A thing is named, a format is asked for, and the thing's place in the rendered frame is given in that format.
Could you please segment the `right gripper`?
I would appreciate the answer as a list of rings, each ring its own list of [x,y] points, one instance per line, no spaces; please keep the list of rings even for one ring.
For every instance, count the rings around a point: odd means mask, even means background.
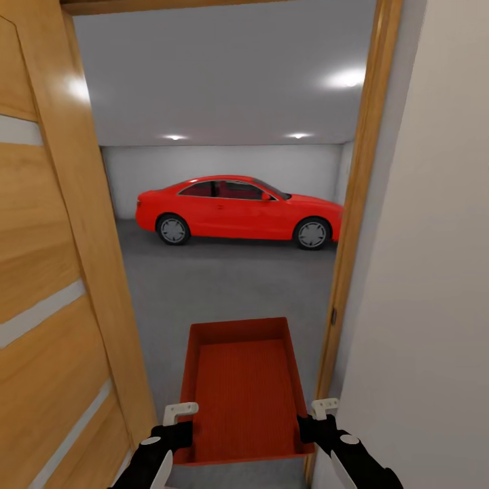
[[[297,421],[300,427],[300,437],[303,443],[316,442],[321,449],[323,449],[321,443],[321,437],[323,432],[329,427],[337,429],[336,418],[331,414],[327,414],[327,419],[317,420],[312,416],[308,418],[302,418],[297,415]]]

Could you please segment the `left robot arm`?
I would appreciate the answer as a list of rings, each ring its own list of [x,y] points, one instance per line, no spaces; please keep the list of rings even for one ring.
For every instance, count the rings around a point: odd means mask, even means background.
[[[139,444],[129,467],[108,489],[165,489],[173,454],[193,444],[192,421],[177,422],[177,417],[197,413],[196,402],[166,406],[163,426],[154,426],[151,436]]]

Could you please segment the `storage box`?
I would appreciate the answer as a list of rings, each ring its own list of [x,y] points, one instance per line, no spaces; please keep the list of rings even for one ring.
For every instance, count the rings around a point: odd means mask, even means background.
[[[196,402],[193,444],[173,454],[188,467],[301,458],[297,415],[308,418],[287,317],[190,326],[180,403]]]

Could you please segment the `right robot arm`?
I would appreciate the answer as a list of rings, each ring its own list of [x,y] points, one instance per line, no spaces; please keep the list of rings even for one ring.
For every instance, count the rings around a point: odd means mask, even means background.
[[[391,468],[382,468],[359,438],[337,430],[335,416],[326,413],[335,408],[340,408],[338,398],[320,399],[311,403],[311,416],[297,415],[301,441],[316,442],[328,454],[345,489],[404,489]]]

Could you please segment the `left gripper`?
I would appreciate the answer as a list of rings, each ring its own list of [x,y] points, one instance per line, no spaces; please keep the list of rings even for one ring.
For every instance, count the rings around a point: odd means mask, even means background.
[[[192,421],[178,422],[169,427],[154,426],[151,430],[151,435],[169,433],[175,440],[175,452],[179,448],[191,447],[193,444],[193,428]]]

